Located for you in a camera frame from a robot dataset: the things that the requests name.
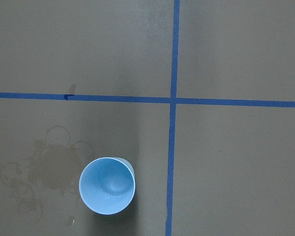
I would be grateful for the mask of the light blue plastic cup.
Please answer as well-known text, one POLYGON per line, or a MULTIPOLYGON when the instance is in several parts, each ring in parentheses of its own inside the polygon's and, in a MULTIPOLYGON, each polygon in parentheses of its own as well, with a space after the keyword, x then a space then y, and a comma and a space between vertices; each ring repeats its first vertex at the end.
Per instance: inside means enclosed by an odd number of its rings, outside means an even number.
POLYGON ((134 168, 124 158, 101 157, 83 169, 79 192, 84 204, 102 215, 117 214, 132 202, 136 191, 134 168))

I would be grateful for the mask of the brown paper table cover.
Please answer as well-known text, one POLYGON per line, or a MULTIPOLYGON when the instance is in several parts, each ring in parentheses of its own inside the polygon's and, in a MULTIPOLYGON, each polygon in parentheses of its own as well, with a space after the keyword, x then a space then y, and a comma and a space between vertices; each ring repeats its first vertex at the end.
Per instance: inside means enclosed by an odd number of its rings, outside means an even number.
POLYGON ((295 0, 0 0, 0 236, 295 236, 295 0))

